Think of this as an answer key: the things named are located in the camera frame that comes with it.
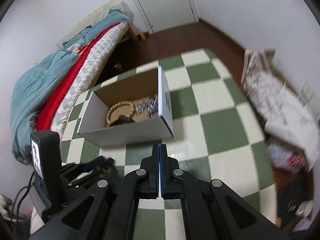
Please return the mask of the red bed sheet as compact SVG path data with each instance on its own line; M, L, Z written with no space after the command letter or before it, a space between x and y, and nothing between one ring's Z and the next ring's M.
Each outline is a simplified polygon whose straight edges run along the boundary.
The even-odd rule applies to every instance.
M53 92L53 94L49 97L48 101L44 105L44 107L41 109L35 129L37 131L43 130L43 129L50 129L52 120L54 118L54 115L66 96L67 92L69 91L73 81L75 80L76 76L78 75L82 65L85 62L85 59L87 59L90 50L93 48L93 46L112 28L119 25L120 22L115 23L111 25L110 27L103 30L96 38L94 38L89 44L80 46L80 52L77 53L77 55L80 56L78 61L74 64L74 66L71 68L71 70L68 72L68 74L64 77L63 81L59 84L57 89Z

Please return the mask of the cream headboard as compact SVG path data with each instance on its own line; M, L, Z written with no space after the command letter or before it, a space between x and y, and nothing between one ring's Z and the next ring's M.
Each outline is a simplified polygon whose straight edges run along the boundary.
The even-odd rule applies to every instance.
M78 33L83 31L88 26L95 26L100 21L104 20L111 9L119 9L124 15L128 16L131 20L134 19L134 13L130 7L123 0L110 0L95 11L88 14L80 22L78 22L64 37L62 37L57 45L63 48L63 43L71 40Z

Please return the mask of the orange bottle on floor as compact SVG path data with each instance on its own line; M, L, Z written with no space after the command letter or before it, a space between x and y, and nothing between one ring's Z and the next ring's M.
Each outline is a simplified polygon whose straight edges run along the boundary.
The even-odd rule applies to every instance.
M146 40L146 35L144 33L140 33L140 38L142 41Z

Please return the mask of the teal blue duvet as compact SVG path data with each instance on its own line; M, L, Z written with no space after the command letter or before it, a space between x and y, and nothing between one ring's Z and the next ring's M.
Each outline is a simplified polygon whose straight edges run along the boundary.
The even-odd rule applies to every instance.
M10 106L12 153L23 165L32 163L30 134L38 114L80 55L58 50L26 71L15 83Z

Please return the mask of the white wall socket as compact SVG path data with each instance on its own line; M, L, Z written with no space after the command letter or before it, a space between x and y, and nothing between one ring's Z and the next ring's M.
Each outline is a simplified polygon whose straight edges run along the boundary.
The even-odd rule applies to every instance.
M300 96L304 101L305 105L312 112L313 116L319 122L319 113L320 113L319 97L308 81L305 81L303 87L301 88Z

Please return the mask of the white door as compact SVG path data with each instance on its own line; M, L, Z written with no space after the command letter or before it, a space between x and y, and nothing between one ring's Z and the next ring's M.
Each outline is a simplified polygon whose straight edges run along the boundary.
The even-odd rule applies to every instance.
M133 0L150 34L199 21L194 0Z

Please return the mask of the green white checkered tablecloth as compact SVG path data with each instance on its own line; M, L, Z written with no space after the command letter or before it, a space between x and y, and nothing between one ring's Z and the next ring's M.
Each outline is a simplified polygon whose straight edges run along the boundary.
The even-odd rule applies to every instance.
M172 103L174 137L162 141L168 156L198 179L221 179L275 223L276 185L265 137L231 73L209 50L150 62L82 93L62 136L62 162L88 162L104 155L115 160L120 176L139 168L154 142L100 148L77 130L92 91L158 66L165 72ZM185 239L180 201L161 195L140 200L133 239Z

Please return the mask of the silver chain jewelry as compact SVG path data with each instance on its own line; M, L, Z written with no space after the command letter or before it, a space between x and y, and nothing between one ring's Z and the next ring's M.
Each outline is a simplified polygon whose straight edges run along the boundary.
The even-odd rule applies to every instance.
M135 116L144 112L149 119L158 116L158 100L154 96L150 96L147 101L141 101L135 106Z

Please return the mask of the white patterned fabric bag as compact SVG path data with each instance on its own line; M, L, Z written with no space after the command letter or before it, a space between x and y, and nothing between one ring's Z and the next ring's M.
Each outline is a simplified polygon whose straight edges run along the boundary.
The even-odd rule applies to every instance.
M272 137L300 149L311 170L319 157L319 126L286 82L272 72L265 50L246 50L241 85Z

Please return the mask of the argyle patterned mattress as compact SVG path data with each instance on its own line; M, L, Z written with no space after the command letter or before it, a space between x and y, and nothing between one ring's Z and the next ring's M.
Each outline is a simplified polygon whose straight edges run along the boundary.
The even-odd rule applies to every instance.
M91 41L86 47L88 55L80 67L75 80L71 84L68 92L60 102L55 115L53 116L50 130L63 135L69 115L78 97L94 86L106 61L120 42L123 36L129 31L130 24L118 23L110 28L100 38Z

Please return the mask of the white cardboard box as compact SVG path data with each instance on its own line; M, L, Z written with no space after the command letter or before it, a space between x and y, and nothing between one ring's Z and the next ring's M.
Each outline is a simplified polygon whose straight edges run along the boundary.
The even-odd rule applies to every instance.
M150 96L158 116L135 116L135 106ZM101 87L89 96L77 134L99 147L168 139L174 135L171 98L161 67Z

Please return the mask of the white red plastic bag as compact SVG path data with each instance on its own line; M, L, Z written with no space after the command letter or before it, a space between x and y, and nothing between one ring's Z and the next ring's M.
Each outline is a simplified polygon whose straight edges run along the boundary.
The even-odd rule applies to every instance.
M307 166L306 157L300 149L275 138L268 139L267 153L271 165L279 170L295 174Z

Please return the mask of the teal pillow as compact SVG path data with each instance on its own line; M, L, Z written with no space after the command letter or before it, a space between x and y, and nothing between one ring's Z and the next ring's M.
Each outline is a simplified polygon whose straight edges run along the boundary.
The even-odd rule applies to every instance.
M75 37L67 42L63 42L62 46L67 50L70 46L74 44L87 45L94 38L96 38L102 31L109 28L110 26L119 23L127 22L130 23L132 19L126 16L119 8L111 8L108 15L97 23L95 26L87 26L83 31L78 33Z

